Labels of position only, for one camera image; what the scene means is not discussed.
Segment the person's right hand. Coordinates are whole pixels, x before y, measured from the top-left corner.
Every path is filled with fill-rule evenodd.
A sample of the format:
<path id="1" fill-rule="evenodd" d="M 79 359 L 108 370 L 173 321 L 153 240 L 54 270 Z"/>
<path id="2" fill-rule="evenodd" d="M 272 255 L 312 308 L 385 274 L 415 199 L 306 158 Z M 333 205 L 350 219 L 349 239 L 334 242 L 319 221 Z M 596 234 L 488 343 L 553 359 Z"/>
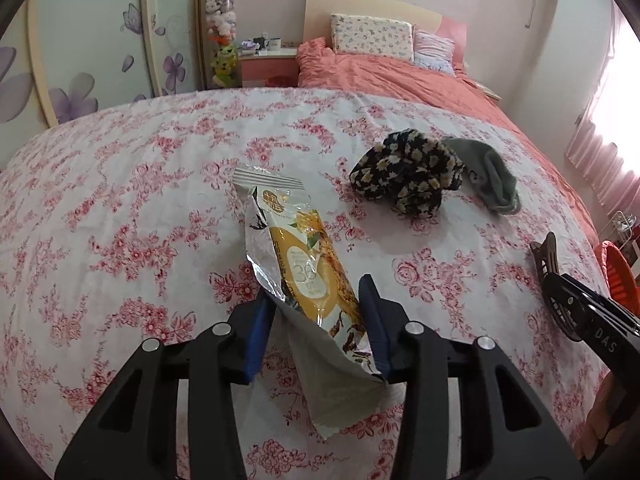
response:
<path id="1" fill-rule="evenodd" d="M 608 372 L 600 385 L 585 425 L 582 426 L 582 432 L 574 444 L 574 455 L 578 460 L 592 460 L 601 441 L 605 445 L 614 445 L 620 440 L 628 422 L 625 420 L 614 425 L 613 417 L 625 394 L 620 382 Z"/>

